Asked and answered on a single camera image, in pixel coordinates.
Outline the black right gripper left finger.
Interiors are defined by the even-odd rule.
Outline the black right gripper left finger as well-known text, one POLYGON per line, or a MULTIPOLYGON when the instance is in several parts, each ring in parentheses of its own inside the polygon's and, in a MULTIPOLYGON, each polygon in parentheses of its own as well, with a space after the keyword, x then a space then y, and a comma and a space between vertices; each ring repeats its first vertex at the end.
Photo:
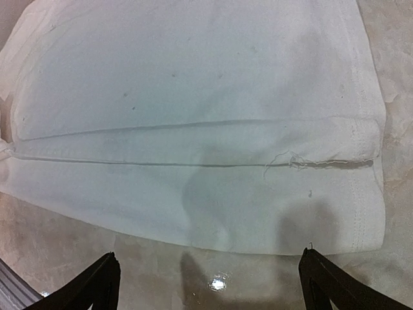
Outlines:
POLYGON ((115 254, 109 252, 65 286, 32 304, 31 309, 111 309, 119 302, 121 268, 115 254))

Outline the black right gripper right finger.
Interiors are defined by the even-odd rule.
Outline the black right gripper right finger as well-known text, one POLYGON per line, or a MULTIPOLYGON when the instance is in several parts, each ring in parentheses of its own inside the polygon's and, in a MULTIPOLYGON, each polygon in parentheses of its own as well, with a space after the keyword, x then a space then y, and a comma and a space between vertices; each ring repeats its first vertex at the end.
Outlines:
POLYGON ((298 270, 307 309, 409 308, 362 284, 315 249, 304 249, 298 270))

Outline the white cloth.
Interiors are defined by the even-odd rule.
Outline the white cloth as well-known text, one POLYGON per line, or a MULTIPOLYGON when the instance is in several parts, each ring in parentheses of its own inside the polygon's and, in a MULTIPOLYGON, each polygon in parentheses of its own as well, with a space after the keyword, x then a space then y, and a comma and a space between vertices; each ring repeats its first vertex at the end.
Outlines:
POLYGON ((243 254, 379 249, 385 105, 355 1, 34 1, 1 49, 1 191, 243 254))

